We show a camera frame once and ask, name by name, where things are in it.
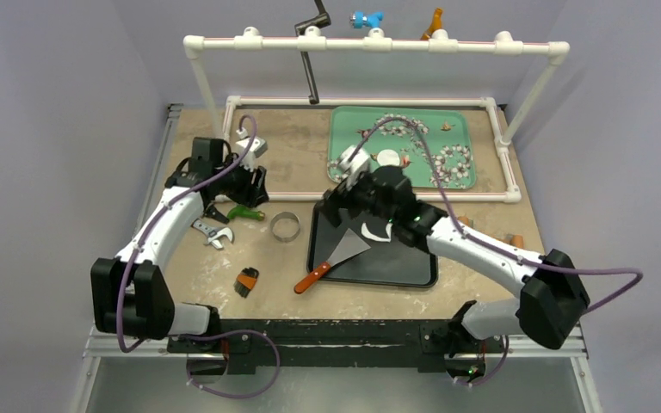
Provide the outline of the white dough scrap strip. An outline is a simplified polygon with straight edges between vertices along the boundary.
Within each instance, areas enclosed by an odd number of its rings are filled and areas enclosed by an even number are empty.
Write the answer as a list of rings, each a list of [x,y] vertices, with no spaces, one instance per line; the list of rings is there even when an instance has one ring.
[[[392,241],[392,223],[363,222],[361,224],[361,235],[372,242],[390,243]]]

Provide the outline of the metal scraper orange handle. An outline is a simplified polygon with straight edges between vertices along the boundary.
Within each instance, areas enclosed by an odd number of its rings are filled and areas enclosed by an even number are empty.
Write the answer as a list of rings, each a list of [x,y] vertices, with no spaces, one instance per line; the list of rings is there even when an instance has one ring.
[[[300,280],[294,286],[293,291],[296,294],[304,293],[315,282],[324,277],[332,268],[368,251],[370,248],[371,246],[359,235],[348,229],[344,232],[342,238],[329,257],[321,262],[314,270],[310,271],[306,277]]]

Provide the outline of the black baking tray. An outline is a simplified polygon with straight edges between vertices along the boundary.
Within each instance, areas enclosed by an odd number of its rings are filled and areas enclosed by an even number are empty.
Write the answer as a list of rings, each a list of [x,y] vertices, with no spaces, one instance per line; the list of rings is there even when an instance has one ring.
[[[315,269],[335,249],[348,229],[359,235],[371,248],[331,269],[323,280],[384,285],[395,287],[429,288],[438,280],[438,260],[420,250],[405,246],[392,234],[390,243],[376,243],[361,235],[363,222],[386,223],[384,219],[365,213],[350,218],[341,210],[343,222],[333,227],[317,210],[312,212],[309,250],[306,259],[308,270]]]

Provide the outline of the wooden double-ended rolling pin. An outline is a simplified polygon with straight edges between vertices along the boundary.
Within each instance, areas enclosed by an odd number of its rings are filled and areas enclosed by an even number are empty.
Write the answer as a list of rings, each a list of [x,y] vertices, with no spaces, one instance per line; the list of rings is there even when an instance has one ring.
[[[472,219],[469,219],[467,216],[458,216],[457,219],[463,224],[466,225],[472,229],[475,228],[474,221]],[[524,249],[525,248],[525,243],[523,240],[522,235],[518,234],[507,234],[503,237],[493,237],[492,238],[496,239],[497,241],[501,243],[506,243],[508,245],[511,245],[513,247],[516,247],[518,249]]]

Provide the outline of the white dough ball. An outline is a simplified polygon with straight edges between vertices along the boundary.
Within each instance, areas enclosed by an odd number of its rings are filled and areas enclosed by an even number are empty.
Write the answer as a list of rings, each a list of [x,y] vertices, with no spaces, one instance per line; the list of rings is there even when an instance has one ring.
[[[396,151],[385,149],[376,155],[376,162],[379,166],[400,166],[402,158]]]

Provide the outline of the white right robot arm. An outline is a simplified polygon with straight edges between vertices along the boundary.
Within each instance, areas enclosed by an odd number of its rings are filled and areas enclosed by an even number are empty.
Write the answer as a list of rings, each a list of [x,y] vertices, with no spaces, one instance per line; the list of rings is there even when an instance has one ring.
[[[468,302],[458,310],[448,328],[458,349],[507,335],[559,349],[588,310],[589,295],[567,254],[521,249],[459,223],[452,213],[419,200],[399,167],[345,179],[325,191],[314,209],[334,226],[342,212],[384,219],[404,245],[458,262],[512,293],[511,299]]]

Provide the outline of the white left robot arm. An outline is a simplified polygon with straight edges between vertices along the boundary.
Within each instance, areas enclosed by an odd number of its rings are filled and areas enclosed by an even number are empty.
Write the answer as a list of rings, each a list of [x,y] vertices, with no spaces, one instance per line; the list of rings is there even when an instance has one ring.
[[[90,269],[96,328],[137,339],[188,335],[202,352],[222,340],[218,312],[210,305],[175,301],[162,272],[189,227],[223,195],[245,207],[268,201],[266,169],[257,162],[268,149],[259,137],[230,145],[194,138],[191,154],[172,171],[157,208],[131,242]]]

